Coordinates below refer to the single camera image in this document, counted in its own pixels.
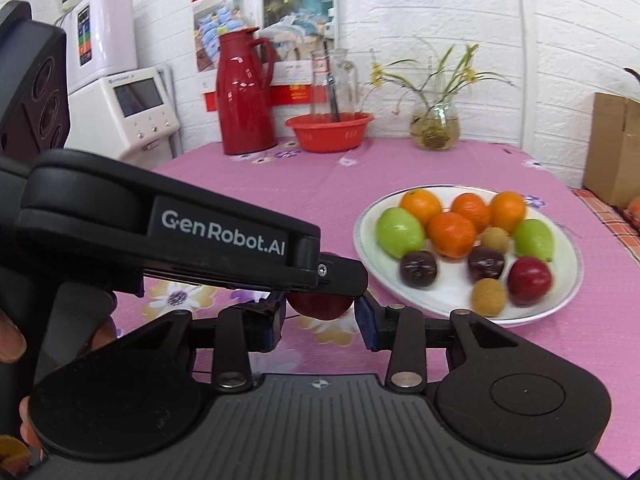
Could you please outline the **person's left hand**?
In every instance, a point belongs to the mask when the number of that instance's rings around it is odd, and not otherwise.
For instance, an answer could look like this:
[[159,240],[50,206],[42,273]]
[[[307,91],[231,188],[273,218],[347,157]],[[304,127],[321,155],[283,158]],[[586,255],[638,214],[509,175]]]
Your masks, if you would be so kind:
[[[104,347],[116,338],[117,334],[115,323],[112,318],[108,318],[105,324],[94,333],[90,349],[96,350]],[[24,336],[4,312],[1,313],[0,341],[2,363],[13,364],[17,362],[25,353],[27,348]],[[25,396],[24,399],[21,400],[20,404],[21,437],[27,445],[40,450],[41,443],[39,442],[35,431],[32,429],[32,423],[30,422],[28,414],[28,401],[29,397]]]

